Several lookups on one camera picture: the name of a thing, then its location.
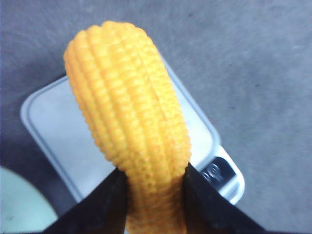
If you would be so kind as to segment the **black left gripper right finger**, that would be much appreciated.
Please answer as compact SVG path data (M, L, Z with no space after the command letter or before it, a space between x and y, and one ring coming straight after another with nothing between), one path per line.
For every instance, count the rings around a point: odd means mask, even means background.
M264 234L266 230L226 200L191 165L183 177L188 234Z

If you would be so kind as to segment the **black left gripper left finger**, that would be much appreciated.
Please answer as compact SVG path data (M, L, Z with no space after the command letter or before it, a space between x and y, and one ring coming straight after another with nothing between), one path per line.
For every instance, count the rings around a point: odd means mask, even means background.
M119 169L114 169L85 199L43 232L45 234L123 234L126 215L126 176Z

